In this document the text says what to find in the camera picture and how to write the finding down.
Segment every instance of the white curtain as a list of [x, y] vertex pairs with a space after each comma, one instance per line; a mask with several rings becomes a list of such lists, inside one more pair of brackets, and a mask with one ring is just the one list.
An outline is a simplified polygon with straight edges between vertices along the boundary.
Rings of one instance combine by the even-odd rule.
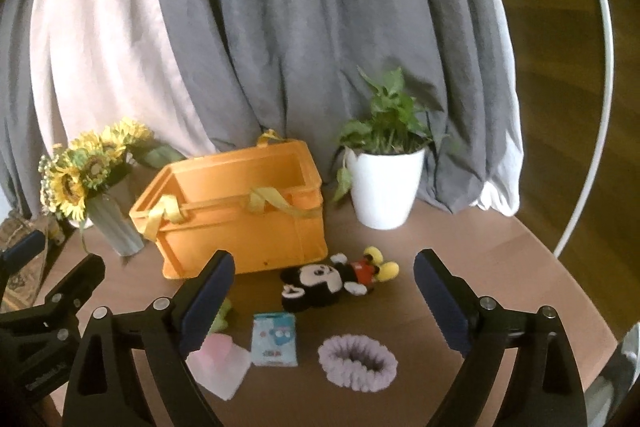
[[34, 0], [31, 78], [45, 146], [125, 116], [187, 156], [214, 153], [158, 0]]

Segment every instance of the small package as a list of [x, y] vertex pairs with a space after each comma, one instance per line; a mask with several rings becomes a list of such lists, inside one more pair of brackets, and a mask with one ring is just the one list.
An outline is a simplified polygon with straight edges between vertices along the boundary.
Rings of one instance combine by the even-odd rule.
[[296, 318], [291, 313], [254, 315], [251, 360], [254, 365], [297, 367]]

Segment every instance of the brown tabletop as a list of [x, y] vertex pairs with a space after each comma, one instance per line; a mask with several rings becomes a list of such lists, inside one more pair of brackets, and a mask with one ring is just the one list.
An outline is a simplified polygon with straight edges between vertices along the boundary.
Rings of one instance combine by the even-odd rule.
[[[325, 225], [331, 254], [341, 251], [357, 259], [366, 246], [375, 245], [386, 260], [400, 264], [401, 274], [378, 284], [370, 295], [343, 295], [331, 308], [299, 314], [299, 367], [251, 367], [228, 402], [204, 391], [225, 426], [424, 427], [456, 376], [462, 357], [447, 348], [415, 286], [412, 264], [422, 248], [433, 248], [477, 295], [492, 295], [504, 307], [523, 311], [536, 311], [545, 304], [555, 307], [572, 343], [584, 387], [594, 380], [616, 346], [580, 286], [515, 218], [476, 208], [451, 216], [417, 203], [403, 227], [379, 232], [360, 225], [347, 203], [329, 208]], [[180, 285], [162, 278], [162, 257], [155, 245], [123, 263], [98, 230], [86, 232], [86, 243], [90, 251], [103, 256], [107, 272], [79, 312], [82, 328], [100, 305], [114, 313], [137, 311], [159, 296], [172, 296]], [[83, 255], [76, 233], [54, 264], [40, 299]], [[277, 272], [237, 276], [229, 295], [234, 305], [228, 316], [231, 326], [225, 333], [250, 349], [254, 313], [280, 310], [281, 289]], [[333, 335], [347, 333], [368, 335], [395, 354], [398, 376], [387, 390], [356, 393], [327, 381], [318, 363], [318, 347]], [[497, 414], [513, 357], [511, 352], [504, 357], [479, 426], [491, 425]], [[137, 353], [136, 361], [156, 422], [162, 427], [172, 425], [159, 404], [144, 356]], [[59, 408], [63, 396], [64, 388], [54, 394]]]

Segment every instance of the gray fabric backdrop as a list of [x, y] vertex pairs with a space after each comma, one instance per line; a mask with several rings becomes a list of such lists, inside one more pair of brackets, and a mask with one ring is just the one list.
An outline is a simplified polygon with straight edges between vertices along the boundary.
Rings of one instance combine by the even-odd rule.
[[40, 212], [38, 162], [46, 152], [31, 91], [32, 5], [33, 0], [0, 5], [0, 185], [26, 218]]
[[504, 155], [508, 80], [492, 0], [160, 3], [180, 73], [223, 150], [274, 128], [305, 140], [329, 182], [340, 127], [367, 108], [356, 67], [399, 65], [437, 139], [421, 198], [465, 208]]

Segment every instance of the folded pink towel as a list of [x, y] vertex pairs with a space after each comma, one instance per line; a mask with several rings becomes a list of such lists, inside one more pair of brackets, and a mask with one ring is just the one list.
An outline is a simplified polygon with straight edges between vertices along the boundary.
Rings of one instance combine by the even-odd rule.
[[236, 346], [230, 336], [213, 333], [186, 362], [197, 383], [217, 397], [230, 400], [251, 366], [251, 353]]

